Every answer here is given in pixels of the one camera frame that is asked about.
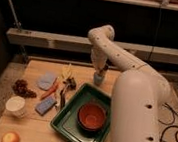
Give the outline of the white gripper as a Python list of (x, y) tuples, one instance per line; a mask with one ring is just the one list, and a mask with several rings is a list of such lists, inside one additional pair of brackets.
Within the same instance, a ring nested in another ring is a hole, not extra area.
[(108, 64), (106, 63), (106, 60), (108, 60), (106, 56), (92, 54), (91, 61), (96, 71), (105, 71), (108, 69)]

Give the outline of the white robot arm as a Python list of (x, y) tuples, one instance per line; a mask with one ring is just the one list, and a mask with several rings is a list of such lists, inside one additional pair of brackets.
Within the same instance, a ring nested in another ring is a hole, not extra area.
[(111, 25), (88, 33), (95, 69), (109, 60), (121, 72), (111, 98), (110, 141), (159, 142), (158, 109), (170, 97), (171, 86), (153, 67), (114, 43), (114, 35)]

